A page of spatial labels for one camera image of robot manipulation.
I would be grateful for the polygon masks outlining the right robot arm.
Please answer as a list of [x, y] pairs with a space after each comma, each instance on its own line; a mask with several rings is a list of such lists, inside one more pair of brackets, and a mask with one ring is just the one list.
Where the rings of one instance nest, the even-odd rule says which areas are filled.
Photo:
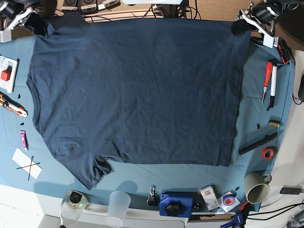
[[12, 40], [11, 31], [26, 28], [35, 35], [45, 35], [46, 25], [38, 13], [39, 0], [2, 0], [0, 2], [0, 41]]

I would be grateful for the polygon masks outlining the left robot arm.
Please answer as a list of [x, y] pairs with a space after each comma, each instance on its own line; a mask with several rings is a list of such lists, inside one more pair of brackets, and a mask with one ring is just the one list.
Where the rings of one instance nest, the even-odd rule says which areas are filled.
[[233, 35], [242, 35], [247, 31], [261, 34], [262, 45], [282, 49], [286, 44], [275, 36], [275, 26], [285, 12], [295, 10], [302, 0], [262, 0], [250, 2], [247, 9], [241, 9], [231, 26]]

